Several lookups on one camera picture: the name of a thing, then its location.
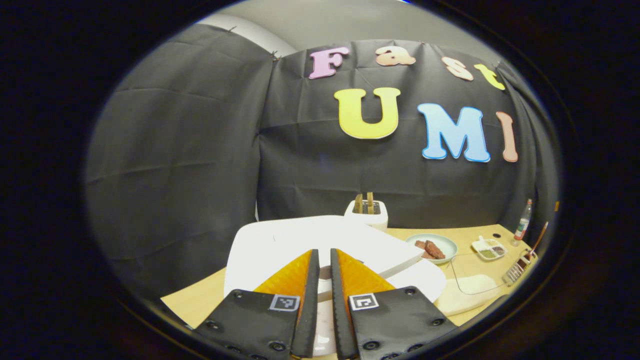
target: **letter u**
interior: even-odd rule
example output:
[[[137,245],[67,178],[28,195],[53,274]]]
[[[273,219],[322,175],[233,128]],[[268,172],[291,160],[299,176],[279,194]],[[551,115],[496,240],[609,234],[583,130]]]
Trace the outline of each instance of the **letter u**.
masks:
[[[398,127],[398,106],[396,88],[376,88],[373,93],[380,98],[382,120],[369,124],[362,120],[362,98],[367,92],[362,89],[345,89],[333,96],[338,99],[340,128],[347,135],[358,139],[380,139],[391,135]]]

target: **meat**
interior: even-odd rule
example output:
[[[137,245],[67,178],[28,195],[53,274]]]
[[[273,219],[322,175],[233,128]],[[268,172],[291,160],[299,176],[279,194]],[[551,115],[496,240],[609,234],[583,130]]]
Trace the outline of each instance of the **meat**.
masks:
[[[415,242],[415,246],[419,247],[420,249],[424,249],[424,254],[422,254],[422,257],[424,259],[444,259],[445,258],[444,254],[442,254],[442,251],[440,251],[440,249],[438,249],[436,244],[434,244],[432,241],[417,240]]]
[[[438,249],[438,247],[436,246],[436,244],[434,244],[433,242],[427,240],[424,242],[424,250],[426,252],[429,253],[429,255],[433,256],[436,259],[444,259],[445,256],[444,254],[442,254],[442,251],[440,251],[440,249]]]

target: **spice container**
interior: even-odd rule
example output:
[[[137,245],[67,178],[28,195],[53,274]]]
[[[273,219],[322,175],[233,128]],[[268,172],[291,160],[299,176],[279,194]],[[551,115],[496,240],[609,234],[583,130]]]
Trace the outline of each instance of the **spice container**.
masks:
[[[478,241],[471,243],[471,247],[477,251],[480,258],[488,261],[499,259],[507,253],[507,249],[497,240],[485,239],[482,236],[479,236]]]

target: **plastic bottle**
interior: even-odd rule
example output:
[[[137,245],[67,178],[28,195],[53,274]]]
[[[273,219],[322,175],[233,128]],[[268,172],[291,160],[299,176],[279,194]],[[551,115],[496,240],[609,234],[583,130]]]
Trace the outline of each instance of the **plastic bottle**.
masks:
[[[527,232],[529,221],[531,221],[531,204],[533,204],[531,199],[527,200],[527,205],[525,206],[524,211],[522,212],[522,216],[520,217],[518,229],[516,229],[513,237],[514,240],[511,240],[511,244],[513,246],[518,246],[520,244],[520,241],[524,237],[524,234]]]

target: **wooden table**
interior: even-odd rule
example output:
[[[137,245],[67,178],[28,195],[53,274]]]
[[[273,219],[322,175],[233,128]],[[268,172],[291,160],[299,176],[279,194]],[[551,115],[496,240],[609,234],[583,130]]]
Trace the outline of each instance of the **wooden table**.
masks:
[[[484,273],[496,278],[502,276],[502,274],[518,259],[521,252],[526,249],[530,249],[530,247],[525,243],[520,244],[518,247],[512,246],[511,239],[513,239],[513,233],[501,225],[462,227],[455,229],[387,229],[387,234],[402,241],[406,240],[411,235],[421,233],[438,234],[451,239],[458,245],[458,255],[460,257],[456,261],[467,261],[466,259],[468,259],[468,261],[478,261],[478,256],[473,255],[475,251],[471,247],[471,243],[478,240],[478,236],[482,236],[484,238],[495,238],[507,249],[507,254],[500,259],[492,261],[491,266],[487,266],[487,269],[494,274],[489,274],[487,271],[484,271]],[[469,321],[482,310],[486,309],[497,297],[509,294],[517,288],[524,278],[526,278],[526,275],[531,272],[531,267],[535,265],[535,262],[536,261],[534,260],[532,266],[530,266],[526,271],[525,276],[523,276],[523,278],[521,278],[514,286],[500,286],[496,296],[484,305],[458,315],[449,316],[449,319],[458,326]],[[447,280],[455,278],[451,262],[439,264],[438,266],[444,272]],[[222,302],[223,289],[225,285],[225,272],[226,268],[182,290],[167,295],[161,298],[161,300],[189,326],[196,328],[209,314],[211,314],[216,306]],[[315,357],[314,359],[336,359],[336,355],[332,354],[328,356]]]

